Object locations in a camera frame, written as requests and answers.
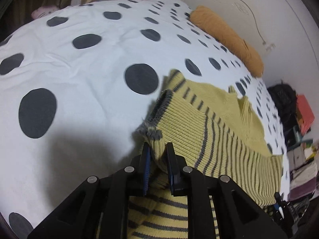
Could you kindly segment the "yellow grey-striped knit sweater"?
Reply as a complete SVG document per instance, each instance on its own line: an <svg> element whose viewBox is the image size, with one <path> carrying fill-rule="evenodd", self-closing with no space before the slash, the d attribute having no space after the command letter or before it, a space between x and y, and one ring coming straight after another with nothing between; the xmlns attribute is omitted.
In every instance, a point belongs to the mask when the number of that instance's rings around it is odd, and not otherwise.
<svg viewBox="0 0 319 239"><path fill-rule="evenodd" d="M263 125L247 97L170 71L153 111L138 128L153 157L150 191L129 202L128 238L187 238L187 199L169 190L164 149L172 143L188 166L217 178L228 175L260 207L275 203L282 157L272 155Z"/></svg>

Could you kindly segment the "white and purple bag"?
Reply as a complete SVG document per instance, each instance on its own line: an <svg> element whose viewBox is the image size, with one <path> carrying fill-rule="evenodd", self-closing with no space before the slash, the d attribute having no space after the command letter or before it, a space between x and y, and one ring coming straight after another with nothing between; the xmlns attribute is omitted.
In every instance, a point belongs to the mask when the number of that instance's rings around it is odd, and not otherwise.
<svg viewBox="0 0 319 239"><path fill-rule="evenodd" d="M316 188L317 164L311 162L292 173L289 201L311 194Z"/></svg>

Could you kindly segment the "white storage drawer unit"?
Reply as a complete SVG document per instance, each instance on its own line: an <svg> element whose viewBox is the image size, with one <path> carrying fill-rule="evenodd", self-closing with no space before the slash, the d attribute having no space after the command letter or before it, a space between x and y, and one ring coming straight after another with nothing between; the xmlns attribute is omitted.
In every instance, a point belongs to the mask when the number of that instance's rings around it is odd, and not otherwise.
<svg viewBox="0 0 319 239"><path fill-rule="evenodd" d="M306 163L304 149L302 146L288 151L287 157L289 161L289 171L297 170Z"/></svg>

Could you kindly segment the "black fluffy bag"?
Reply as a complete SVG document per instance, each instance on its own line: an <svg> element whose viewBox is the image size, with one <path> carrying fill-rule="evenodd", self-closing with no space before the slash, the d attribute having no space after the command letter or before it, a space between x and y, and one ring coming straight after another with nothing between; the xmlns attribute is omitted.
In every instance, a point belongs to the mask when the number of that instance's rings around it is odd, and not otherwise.
<svg viewBox="0 0 319 239"><path fill-rule="evenodd" d="M268 88L268 92L277 108L283 130L287 131L296 125L296 91L286 83L280 83Z"/></svg>

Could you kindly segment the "white black-dotted bed cover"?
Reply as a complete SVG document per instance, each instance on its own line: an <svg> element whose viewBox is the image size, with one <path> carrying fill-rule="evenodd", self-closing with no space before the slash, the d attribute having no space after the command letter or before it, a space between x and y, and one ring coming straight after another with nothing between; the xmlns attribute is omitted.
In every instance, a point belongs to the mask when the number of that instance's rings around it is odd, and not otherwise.
<svg viewBox="0 0 319 239"><path fill-rule="evenodd" d="M142 149L138 133L170 71L247 97L290 193L283 126L262 80L190 21L180 0L67 7L1 42L1 224L27 238L84 179Z"/></svg>

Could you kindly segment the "orange fuzzy pillow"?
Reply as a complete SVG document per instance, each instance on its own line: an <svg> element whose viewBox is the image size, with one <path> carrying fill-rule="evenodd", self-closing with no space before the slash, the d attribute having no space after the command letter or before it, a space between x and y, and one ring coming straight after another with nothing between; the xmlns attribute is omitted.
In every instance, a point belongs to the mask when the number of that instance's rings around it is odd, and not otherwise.
<svg viewBox="0 0 319 239"><path fill-rule="evenodd" d="M253 77L260 78L264 64L259 53L241 38L217 13L205 6L198 6L191 14L190 21L237 56Z"/></svg>

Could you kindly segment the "pink plush toy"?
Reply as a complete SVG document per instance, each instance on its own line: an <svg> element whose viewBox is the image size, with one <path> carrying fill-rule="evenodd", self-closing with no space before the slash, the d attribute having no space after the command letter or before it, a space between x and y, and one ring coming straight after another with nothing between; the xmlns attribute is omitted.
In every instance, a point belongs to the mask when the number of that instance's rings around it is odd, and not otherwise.
<svg viewBox="0 0 319 239"><path fill-rule="evenodd" d="M52 14L53 12L58 11L58 10L59 10L59 8L55 5L42 6L42 7L39 7L38 9L34 10L31 13L31 18L33 20L36 20L38 18L42 18L46 15Z"/></svg>

